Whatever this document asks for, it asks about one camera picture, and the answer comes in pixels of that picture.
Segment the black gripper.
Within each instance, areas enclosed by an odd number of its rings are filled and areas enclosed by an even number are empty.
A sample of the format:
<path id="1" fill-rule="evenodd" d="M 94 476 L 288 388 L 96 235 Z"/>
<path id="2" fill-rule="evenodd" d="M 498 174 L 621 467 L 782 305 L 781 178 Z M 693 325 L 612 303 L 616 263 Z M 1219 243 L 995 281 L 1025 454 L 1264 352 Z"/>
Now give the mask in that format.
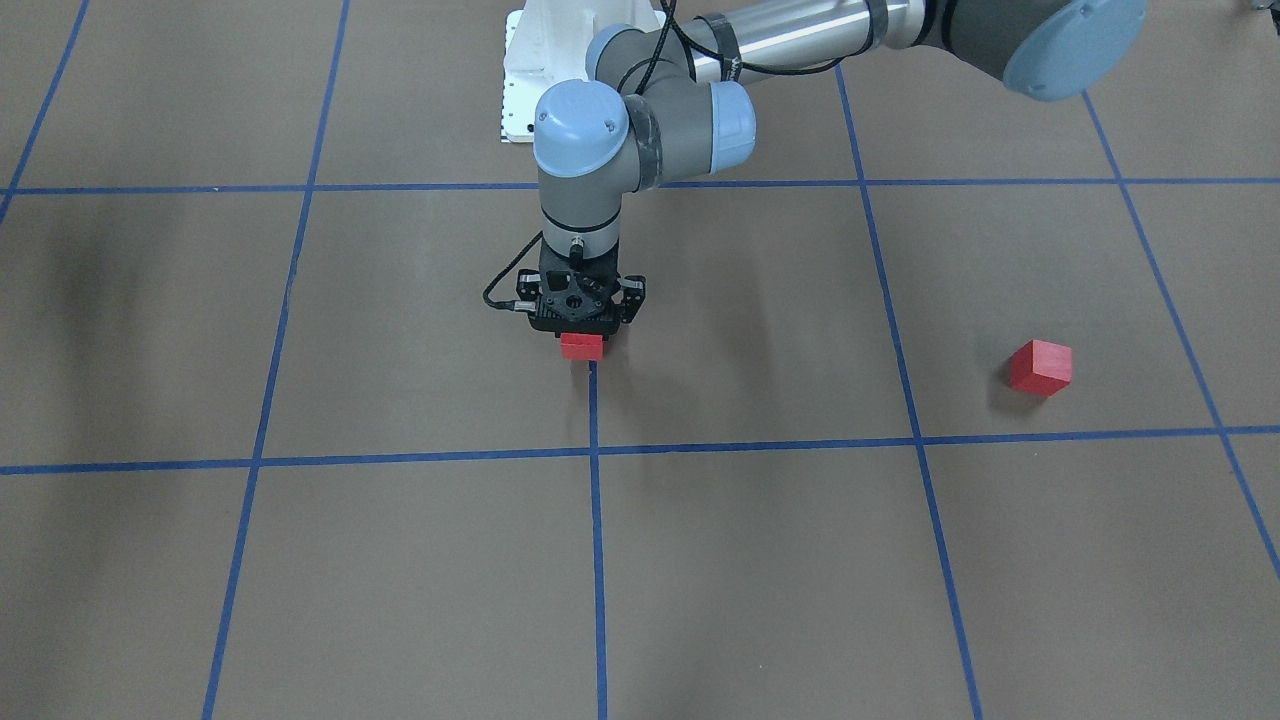
<path id="1" fill-rule="evenodd" d="M 620 246 L 616 243 L 607 252 L 595 258 L 573 260 L 558 254 L 545 240 L 539 243 L 538 272 L 520 270 L 516 282 L 517 299 L 515 310 L 518 313 L 539 313 L 541 291 L 564 291 L 575 278 L 590 278 L 599 291 L 621 291 L 616 302 L 617 318 L 621 324 L 630 324 L 646 297 L 646 278 L 618 273 Z"/>

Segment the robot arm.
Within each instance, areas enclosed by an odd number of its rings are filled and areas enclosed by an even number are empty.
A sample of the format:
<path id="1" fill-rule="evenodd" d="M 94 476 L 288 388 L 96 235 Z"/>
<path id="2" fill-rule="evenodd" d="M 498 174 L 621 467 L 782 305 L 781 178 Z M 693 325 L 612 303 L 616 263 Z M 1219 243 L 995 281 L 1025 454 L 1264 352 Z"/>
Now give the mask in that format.
<path id="1" fill-rule="evenodd" d="M 1041 102 L 1082 94 L 1128 53 L 1143 1 L 763 1 L 658 29 L 599 29 L 585 76 L 532 109 L 538 266 L 499 311 L 535 331 L 609 337 L 646 282 L 617 269 L 626 193 L 744 164 L 756 143 L 753 82 L 835 69 L 882 47 L 936 47 Z"/>

